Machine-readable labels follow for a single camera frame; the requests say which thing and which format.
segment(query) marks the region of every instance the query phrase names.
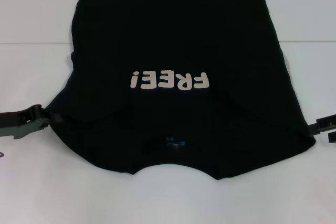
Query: white wall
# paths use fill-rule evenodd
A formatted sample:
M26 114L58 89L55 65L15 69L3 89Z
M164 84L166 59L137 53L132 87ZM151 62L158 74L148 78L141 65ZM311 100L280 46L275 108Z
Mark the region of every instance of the white wall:
M77 0L0 0L0 111L46 106L71 72ZM308 123L336 114L334 0L267 0ZM164 165L135 176L93 167L50 130L0 139L0 222L336 223L336 145L233 179Z

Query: black clamp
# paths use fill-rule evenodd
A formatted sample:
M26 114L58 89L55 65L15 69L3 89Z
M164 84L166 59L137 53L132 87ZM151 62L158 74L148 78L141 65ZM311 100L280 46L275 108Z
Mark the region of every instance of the black clamp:
M60 114L42 109L41 105L18 112L0 113L0 137L14 136L14 139L20 139L32 132L43 130L51 123L60 122Z
M317 119L315 124L309 125L310 135L315 136L321 132L336 130L336 115ZM328 134L329 143L336 143L336 132Z

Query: black t-shirt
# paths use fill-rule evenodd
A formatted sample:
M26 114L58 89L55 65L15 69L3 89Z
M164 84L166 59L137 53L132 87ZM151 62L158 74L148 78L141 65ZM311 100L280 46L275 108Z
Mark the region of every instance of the black t-shirt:
M79 0L52 128L101 168L216 179L310 148L265 0Z

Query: white backdrop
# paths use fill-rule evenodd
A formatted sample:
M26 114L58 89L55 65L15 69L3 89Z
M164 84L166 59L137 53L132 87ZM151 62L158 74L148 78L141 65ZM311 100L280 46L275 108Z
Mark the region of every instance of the white backdrop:
M46 106L65 85L76 1L0 0L0 112ZM267 3L307 122L336 114L334 0ZM4 224L336 223L327 134L301 155L220 181L177 165L134 176L102 170L50 128L0 138L0 152Z

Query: white table surface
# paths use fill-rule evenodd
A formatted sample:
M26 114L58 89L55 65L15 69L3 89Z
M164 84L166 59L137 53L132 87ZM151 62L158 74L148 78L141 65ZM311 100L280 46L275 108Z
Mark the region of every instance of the white table surface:
M0 112L46 106L65 85L76 1L0 0ZM267 3L307 122L336 114L334 0ZM3 137L0 223L335 224L336 145L316 139L301 155L216 181L177 165L102 170L50 128Z

